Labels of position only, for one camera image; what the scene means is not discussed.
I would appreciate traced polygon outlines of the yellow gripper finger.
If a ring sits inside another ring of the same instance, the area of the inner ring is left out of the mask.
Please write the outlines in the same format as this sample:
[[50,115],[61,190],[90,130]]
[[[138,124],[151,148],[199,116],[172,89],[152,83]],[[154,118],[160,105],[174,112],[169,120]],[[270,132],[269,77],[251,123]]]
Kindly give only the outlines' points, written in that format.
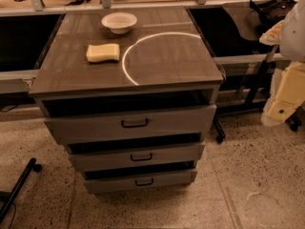
[[304,103],[305,63],[292,62],[285,70],[275,69],[270,92],[261,123],[272,127],[284,123]]
[[282,25],[283,20],[277,22],[260,36],[259,42],[267,46],[279,45],[281,40]]

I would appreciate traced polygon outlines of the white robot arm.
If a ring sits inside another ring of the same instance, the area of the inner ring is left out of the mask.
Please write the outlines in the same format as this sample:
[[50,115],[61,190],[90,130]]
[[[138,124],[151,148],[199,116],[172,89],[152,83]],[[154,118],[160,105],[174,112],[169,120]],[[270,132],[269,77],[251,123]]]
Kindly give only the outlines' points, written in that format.
[[284,123],[305,102],[305,0],[299,0],[286,17],[264,32],[259,41],[278,46],[291,63],[275,69],[261,122],[265,126]]

